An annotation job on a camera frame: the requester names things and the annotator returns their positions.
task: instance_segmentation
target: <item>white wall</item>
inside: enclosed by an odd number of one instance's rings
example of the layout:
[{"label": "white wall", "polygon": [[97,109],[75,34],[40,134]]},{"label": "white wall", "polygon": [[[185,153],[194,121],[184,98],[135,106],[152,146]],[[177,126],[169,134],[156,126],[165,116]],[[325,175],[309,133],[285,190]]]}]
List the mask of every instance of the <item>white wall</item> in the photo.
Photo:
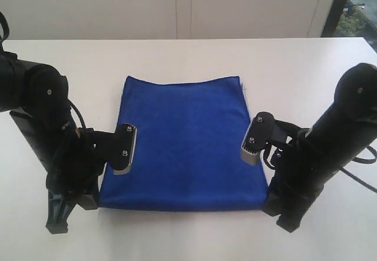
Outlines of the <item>white wall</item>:
[{"label": "white wall", "polygon": [[11,39],[319,37],[332,0],[0,0]]}]

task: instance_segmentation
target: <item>blue towel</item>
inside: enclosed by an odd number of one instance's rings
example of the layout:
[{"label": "blue towel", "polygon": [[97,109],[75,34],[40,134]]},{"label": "blue towel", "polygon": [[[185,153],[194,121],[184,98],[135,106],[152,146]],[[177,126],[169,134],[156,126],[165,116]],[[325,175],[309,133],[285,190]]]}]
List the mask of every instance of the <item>blue towel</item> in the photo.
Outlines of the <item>blue towel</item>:
[{"label": "blue towel", "polygon": [[138,129],[133,165],[120,176],[106,168],[101,207],[222,211],[265,201],[262,165],[240,158],[250,117],[239,77],[166,85],[127,77],[122,123]]}]

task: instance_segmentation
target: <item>cable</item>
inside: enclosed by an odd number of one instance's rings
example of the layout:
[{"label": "cable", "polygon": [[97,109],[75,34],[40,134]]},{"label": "cable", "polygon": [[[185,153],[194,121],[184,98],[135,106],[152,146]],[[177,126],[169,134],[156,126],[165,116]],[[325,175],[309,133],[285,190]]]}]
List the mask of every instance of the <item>cable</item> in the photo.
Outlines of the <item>cable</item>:
[{"label": "cable", "polygon": [[372,190],[374,193],[377,193],[377,189],[376,188],[374,188],[370,184],[366,183],[365,181],[361,180],[359,177],[356,177],[354,174],[350,173],[349,171],[345,170],[344,168],[341,168],[340,171],[342,171],[347,176],[349,176],[350,178],[354,179],[355,181],[357,181],[359,184],[361,184],[362,186],[366,187],[367,189]]},{"label": "cable", "polygon": [[75,106],[75,104],[73,104],[73,103],[71,102],[71,100],[68,99],[68,102],[69,102],[70,106],[72,107],[72,109],[75,111],[75,113],[76,113],[78,119],[80,120],[81,127],[82,127],[83,129],[86,129],[87,126],[85,125],[84,118],[82,117],[80,111],[79,111],[78,108]]}]

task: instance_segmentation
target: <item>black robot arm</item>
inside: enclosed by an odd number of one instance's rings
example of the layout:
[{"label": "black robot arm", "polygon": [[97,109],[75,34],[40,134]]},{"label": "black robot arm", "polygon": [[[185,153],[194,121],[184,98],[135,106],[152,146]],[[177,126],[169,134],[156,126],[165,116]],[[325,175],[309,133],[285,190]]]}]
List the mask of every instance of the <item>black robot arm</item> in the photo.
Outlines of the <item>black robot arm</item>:
[{"label": "black robot arm", "polygon": [[[333,104],[312,128],[277,121],[267,112],[258,113],[242,143],[241,157],[255,165],[264,150],[264,162],[275,175],[263,211],[280,215],[277,224],[292,232],[300,226],[324,184],[339,170],[377,191],[343,169],[352,160],[374,163],[377,153],[369,145],[376,138],[377,68],[360,63],[344,73]],[[272,146],[277,149],[268,162]],[[356,157],[365,148],[374,159]]]},{"label": "black robot arm", "polygon": [[[9,35],[0,13],[0,112],[10,115],[47,171],[48,220],[51,233],[66,233],[67,218],[76,204],[98,208],[98,176],[106,162],[114,174],[130,170],[136,128],[119,125],[115,133],[86,128],[68,99],[68,81],[52,66],[19,60],[2,43]],[[71,107],[78,113],[77,128]]]}]

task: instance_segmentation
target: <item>table surface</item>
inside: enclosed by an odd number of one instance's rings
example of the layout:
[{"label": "table surface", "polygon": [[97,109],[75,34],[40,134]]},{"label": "table surface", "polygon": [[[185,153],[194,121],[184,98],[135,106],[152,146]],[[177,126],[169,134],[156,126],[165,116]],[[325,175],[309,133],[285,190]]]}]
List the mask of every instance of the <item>table surface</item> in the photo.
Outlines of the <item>table surface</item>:
[{"label": "table surface", "polygon": [[[340,76],[377,64],[361,38],[169,41],[7,41],[20,59],[51,64],[70,82],[86,124],[114,131],[128,75],[199,82],[240,75],[251,115],[310,127],[333,100]],[[374,260],[377,196],[338,173],[289,234],[260,211],[159,213],[76,207],[68,234],[50,235],[45,171],[0,114],[1,260]],[[376,166],[347,169],[377,186]],[[272,172],[265,169],[268,179]]]}]

